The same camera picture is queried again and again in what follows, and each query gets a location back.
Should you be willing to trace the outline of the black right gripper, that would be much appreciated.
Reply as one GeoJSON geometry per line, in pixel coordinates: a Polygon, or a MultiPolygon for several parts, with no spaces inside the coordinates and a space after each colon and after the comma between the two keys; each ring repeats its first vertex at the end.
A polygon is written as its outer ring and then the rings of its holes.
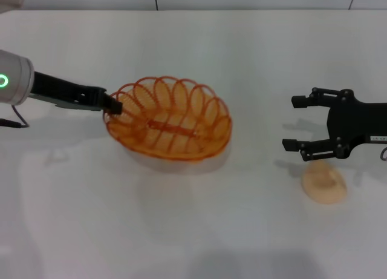
{"type": "Polygon", "coordinates": [[[283,139],[288,152],[299,152],[305,162],[329,158],[346,159],[362,144],[386,143],[386,104],[356,99],[352,90],[313,88],[309,96],[293,96],[294,108],[328,107],[329,139],[301,141],[283,139]]]}

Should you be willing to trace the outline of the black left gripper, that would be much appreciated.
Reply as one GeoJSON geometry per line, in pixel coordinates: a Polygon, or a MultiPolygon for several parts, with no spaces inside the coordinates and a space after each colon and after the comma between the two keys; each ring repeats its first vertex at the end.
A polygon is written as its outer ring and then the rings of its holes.
{"type": "Polygon", "coordinates": [[[34,73],[30,97],[65,109],[121,114],[123,108],[104,88],[79,85],[39,72],[34,73]]]}

